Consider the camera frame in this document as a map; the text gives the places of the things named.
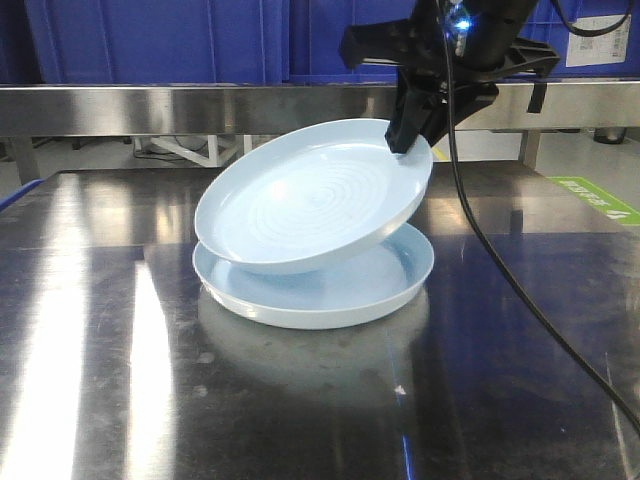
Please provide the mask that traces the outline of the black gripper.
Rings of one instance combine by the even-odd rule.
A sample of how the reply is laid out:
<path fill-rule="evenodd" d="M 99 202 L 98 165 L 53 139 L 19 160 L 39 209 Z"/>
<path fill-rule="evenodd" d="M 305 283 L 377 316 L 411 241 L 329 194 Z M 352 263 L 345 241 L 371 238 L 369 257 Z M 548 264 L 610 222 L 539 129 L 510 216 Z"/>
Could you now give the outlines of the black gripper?
<path fill-rule="evenodd" d="M 547 43 L 519 36 L 534 1 L 418 1 L 402 20 L 345 28 L 339 46 L 346 67 L 396 68 L 395 105 L 385 140 L 405 154 L 419 136 L 433 146 L 449 126 L 491 106 L 495 83 L 520 73 L 544 78 L 559 61 Z M 442 92 L 452 79 L 453 114 Z"/>

